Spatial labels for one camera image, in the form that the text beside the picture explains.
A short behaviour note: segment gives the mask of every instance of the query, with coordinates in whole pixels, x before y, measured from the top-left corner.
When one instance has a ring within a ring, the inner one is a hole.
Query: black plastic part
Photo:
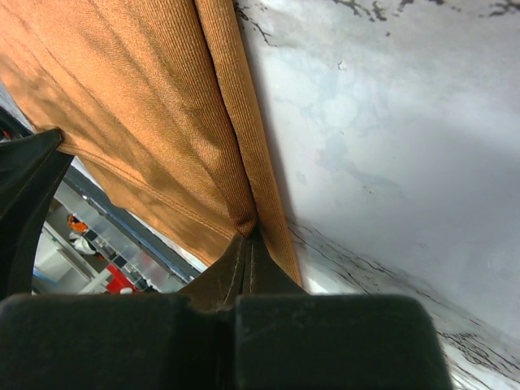
[[[414,300],[258,297],[236,307],[236,388],[451,388],[436,332]]]
[[[451,389],[424,309],[403,297],[12,297],[0,388]]]
[[[126,258],[124,258],[123,256],[115,256],[113,259],[112,259],[112,262],[114,262],[114,264],[119,267],[119,268],[123,268],[126,263],[127,263],[127,260]]]
[[[41,227],[72,156],[58,130],[0,144],[0,299],[30,293]]]
[[[85,232],[83,234],[83,237],[88,241],[88,242],[92,242],[94,241],[96,238],[98,238],[98,234],[94,231],[94,230],[88,230],[87,232]]]

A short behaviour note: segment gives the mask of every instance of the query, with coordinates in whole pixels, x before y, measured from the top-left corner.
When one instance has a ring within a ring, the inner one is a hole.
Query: fabric fold
[[[0,5],[0,78],[110,199],[211,264],[260,224],[300,276],[232,2]]]

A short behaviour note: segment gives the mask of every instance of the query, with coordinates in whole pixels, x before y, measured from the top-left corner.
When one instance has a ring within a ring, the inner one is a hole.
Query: stitching
[[[235,283],[235,278],[236,278],[236,273],[238,271],[238,259],[241,255],[241,252],[242,252],[242,246],[244,245],[244,239],[241,237],[240,238],[240,246],[236,252],[236,257],[235,257],[235,270],[233,271],[233,277],[231,279],[231,285],[229,286],[229,290],[227,291],[227,294],[226,294],[226,297],[224,298],[224,300],[222,301],[222,303],[220,304],[220,307],[218,308],[218,310],[222,309],[222,306],[224,306],[224,304],[226,303],[226,301],[228,300],[229,296],[231,295],[231,290],[233,289],[233,284]]]
[[[156,228],[154,227],[155,230],[157,230],[159,233],[162,233],[164,236],[168,237],[168,233],[162,229],[159,229],[159,228]],[[166,243],[164,243],[168,248],[170,248],[171,250],[173,250],[175,253],[177,253],[176,250],[174,250],[173,248],[170,247],[170,245],[167,245]],[[194,255],[196,258],[198,258],[199,260],[201,260],[207,267],[209,267],[213,262],[209,261],[207,256],[205,255],[202,255],[200,251],[196,250],[196,249],[191,249],[189,246],[183,246],[183,245],[180,245],[180,244],[177,244],[180,248],[184,249],[184,250],[187,250],[188,252],[190,252],[192,255]]]
[[[249,266],[249,294],[253,293],[254,242],[251,245],[251,265]]]
[[[154,196],[157,200],[159,200],[162,203],[165,203],[166,205],[170,206],[171,208],[179,211],[184,216],[194,219],[195,221],[199,222],[200,224],[206,226],[207,228],[213,230],[214,232],[217,232],[224,238],[231,238],[232,235],[227,234],[222,228],[215,226],[214,224],[210,223],[207,219],[204,219],[198,214],[193,213],[192,211],[186,209],[184,206],[180,205],[179,203],[172,201],[168,197],[165,197],[157,190],[150,187],[147,183],[144,183],[138,179],[132,178],[126,171],[123,171],[119,167],[116,167],[109,162],[107,162],[102,156],[90,153],[86,150],[76,148],[75,146],[70,145],[60,145],[59,147],[61,150],[66,151],[71,154],[83,154],[91,163],[101,165],[102,167],[106,168],[109,171],[116,170],[118,173],[115,173],[117,176],[119,176],[121,179],[125,180],[127,183],[138,187],[139,189],[142,189],[143,191],[146,191],[150,193],[152,196]]]

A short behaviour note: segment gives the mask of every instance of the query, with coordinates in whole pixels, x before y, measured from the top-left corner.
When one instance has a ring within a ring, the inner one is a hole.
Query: brown fabric
[[[222,257],[178,293],[205,312],[230,310],[249,295],[306,294],[273,262],[257,229],[247,238],[237,233]]]
[[[260,222],[300,281],[231,0],[3,2],[0,78],[118,206],[211,264]]]

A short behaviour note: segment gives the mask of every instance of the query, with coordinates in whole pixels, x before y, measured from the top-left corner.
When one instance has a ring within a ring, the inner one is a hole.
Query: white marble surface
[[[236,13],[308,287],[417,297],[459,388],[520,388],[520,2]]]

